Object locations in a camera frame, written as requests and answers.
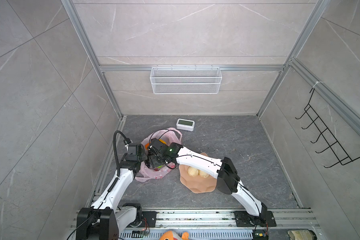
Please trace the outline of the pink wavy plate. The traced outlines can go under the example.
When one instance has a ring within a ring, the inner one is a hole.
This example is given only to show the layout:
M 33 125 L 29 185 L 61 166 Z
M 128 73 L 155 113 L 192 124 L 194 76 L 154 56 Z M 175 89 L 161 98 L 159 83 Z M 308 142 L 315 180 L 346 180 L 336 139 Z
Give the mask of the pink wavy plate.
M 204 153 L 197 154 L 190 150 L 184 150 L 179 152 L 177 163 L 179 163 L 181 183 L 193 193 L 208 193 L 215 190 L 217 177 L 219 175 L 218 171 L 222 167 L 221 159 L 210 158 Z M 202 178 L 200 175 L 190 177 L 187 174 L 187 169 L 189 167 L 206 172 L 210 176 L 208 178 Z

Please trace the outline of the pink plastic shopping bag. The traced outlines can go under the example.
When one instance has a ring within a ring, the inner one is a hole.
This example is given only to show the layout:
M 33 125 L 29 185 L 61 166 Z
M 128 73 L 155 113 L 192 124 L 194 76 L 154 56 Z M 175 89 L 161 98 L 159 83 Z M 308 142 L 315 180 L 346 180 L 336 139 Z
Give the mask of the pink plastic shopping bag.
M 164 142 L 168 146 L 171 143 L 182 143 L 182 133 L 177 130 L 176 128 L 167 128 L 167 129 L 161 129 L 158 130 L 152 134 L 150 134 L 148 137 L 146 137 L 141 144 L 144 146 L 149 144 L 152 139 L 158 139 L 161 142 Z M 174 170 L 176 168 L 176 165 L 174 163 L 170 163 L 169 167 L 166 166 L 160 166 L 159 168 L 149 168 L 147 166 L 147 161 L 141 164 L 141 169 L 138 172 L 137 176 L 135 177 L 135 180 L 141 183 L 144 183 L 148 180 L 157 180 L 162 179 L 165 175 L 167 175 L 171 170 Z

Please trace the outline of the beige fake fruit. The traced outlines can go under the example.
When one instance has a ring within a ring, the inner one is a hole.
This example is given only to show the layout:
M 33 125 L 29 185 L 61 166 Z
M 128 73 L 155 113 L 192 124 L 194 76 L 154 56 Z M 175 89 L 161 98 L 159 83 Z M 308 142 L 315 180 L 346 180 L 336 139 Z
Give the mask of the beige fake fruit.
M 196 169 L 196 168 L 193 168 L 193 167 L 189 167 L 187 169 L 187 174 L 190 176 L 190 177 L 196 177 L 199 175 L 199 170 Z

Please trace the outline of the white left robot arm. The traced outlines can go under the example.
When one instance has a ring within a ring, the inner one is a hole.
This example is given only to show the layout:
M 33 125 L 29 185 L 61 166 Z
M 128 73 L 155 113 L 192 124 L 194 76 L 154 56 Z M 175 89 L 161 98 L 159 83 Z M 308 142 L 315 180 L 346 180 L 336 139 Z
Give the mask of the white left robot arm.
M 113 151 L 116 172 L 102 195 L 88 208 L 82 208 L 77 216 L 77 227 L 67 237 L 76 240 L 88 239 L 91 228 L 98 229 L 100 240 L 120 240 L 120 232 L 129 225 L 138 227 L 143 221 L 140 204 L 119 203 L 141 169 L 146 154 L 142 144 L 132 143 L 121 131 L 113 136 Z

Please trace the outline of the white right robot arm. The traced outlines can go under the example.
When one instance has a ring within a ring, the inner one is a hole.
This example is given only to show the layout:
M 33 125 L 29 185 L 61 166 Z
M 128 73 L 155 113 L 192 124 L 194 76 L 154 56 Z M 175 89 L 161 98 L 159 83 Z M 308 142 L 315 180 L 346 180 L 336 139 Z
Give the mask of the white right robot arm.
M 217 189 L 233 196 L 245 208 L 254 223 L 266 223 L 267 206 L 256 199 L 243 185 L 231 159 L 206 157 L 180 144 L 171 143 L 168 146 L 158 139 L 151 140 L 147 150 L 149 160 L 157 160 L 160 165 L 169 163 L 186 165 L 210 175 L 217 180 Z

